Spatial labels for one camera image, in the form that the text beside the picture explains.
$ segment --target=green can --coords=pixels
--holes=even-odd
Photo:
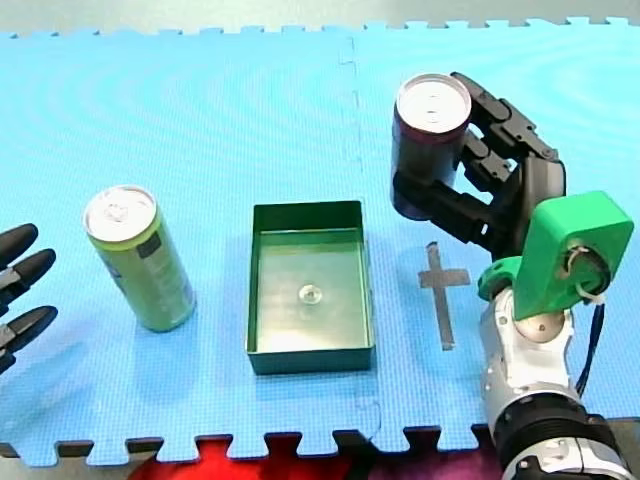
[[[132,185],[96,195],[84,226],[138,321],[166,332],[193,313],[196,298],[156,200]]]

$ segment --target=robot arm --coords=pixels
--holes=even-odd
[[[38,230],[31,224],[0,234],[0,317],[9,311],[9,303],[29,290],[55,261],[55,252],[47,249],[9,265],[33,244],[37,236]],[[57,313],[51,306],[38,307],[7,324],[0,324],[0,374],[15,363],[13,354],[40,335]]]
[[[460,163],[491,202],[437,179],[394,175],[393,188],[439,228],[491,253],[494,263],[478,287],[489,302],[481,320],[484,395],[503,480],[633,479],[607,422],[580,399],[604,319],[603,294],[633,222],[603,192],[567,196],[564,165],[535,125],[464,75],[451,76],[469,92],[470,123],[483,134],[465,133]],[[576,389],[566,351],[571,307],[581,301],[597,306]]]

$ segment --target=green 3d-printed part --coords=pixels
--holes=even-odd
[[[583,299],[579,287],[591,292],[613,280],[632,232],[631,218],[604,192],[546,200],[534,210],[522,257],[495,262],[479,294],[488,300],[511,284],[517,320],[571,308]]]
[[[369,368],[364,247],[360,202],[254,208],[247,353],[256,373]]]

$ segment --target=green tray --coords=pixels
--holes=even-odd
[[[247,353],[254,371],[369,368],[360,202],[256,205],[253,214]]]

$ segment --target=small metal object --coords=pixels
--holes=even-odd
[[[153,196],[136,186],[116,186],[87,206],[91,243],[140,323],[168,331],[193,313],[195,294]]]
[[[438,180],[452,186],[470,116],[471,96],[459,80],[423,74],[405,82],[394,108],[392,183],[400,175],[421,188]],[[392,202],[407,218],[429,219],[403,192],[392,189]]]
[[[298,297],[307,305],[316,305],[322,300],[322,290],[315,285],[305,285],[298,292]]]

